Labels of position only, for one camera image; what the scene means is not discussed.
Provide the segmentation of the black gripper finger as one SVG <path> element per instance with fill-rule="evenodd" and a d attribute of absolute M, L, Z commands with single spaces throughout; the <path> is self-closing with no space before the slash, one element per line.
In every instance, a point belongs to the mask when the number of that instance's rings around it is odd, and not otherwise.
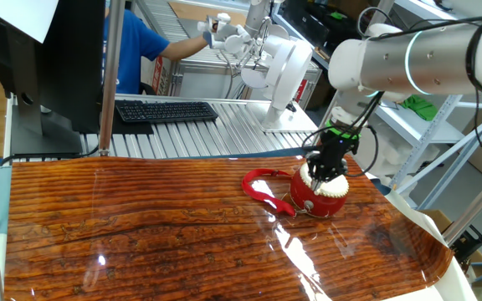
<path fill-rule="evenodd" d="M 326 165 L 324 171 L 324 182 L 330 182 L 338 176 L 344 176 L 348 172 L 348 165 L 346 160 L 336 161 Z"/>
<path fill-rule="evenodd" d="M 308 173 L 311 178 L 310 189 L 318 191 L 324 182 L 325 164 L 320 152 L 309 152 L 306 154 Z"/>

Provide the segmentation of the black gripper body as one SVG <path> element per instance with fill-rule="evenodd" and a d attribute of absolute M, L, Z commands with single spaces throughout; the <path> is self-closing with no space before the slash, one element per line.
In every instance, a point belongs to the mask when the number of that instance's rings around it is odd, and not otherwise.
<path fill-rule="evenodd" d="M 356 154 L 359 146 L 359 135 L 337 134 L 325 131 L 320 135 L 316 157 L 316 167 L 344 167 L 343 157 L 347 152 Z"/>

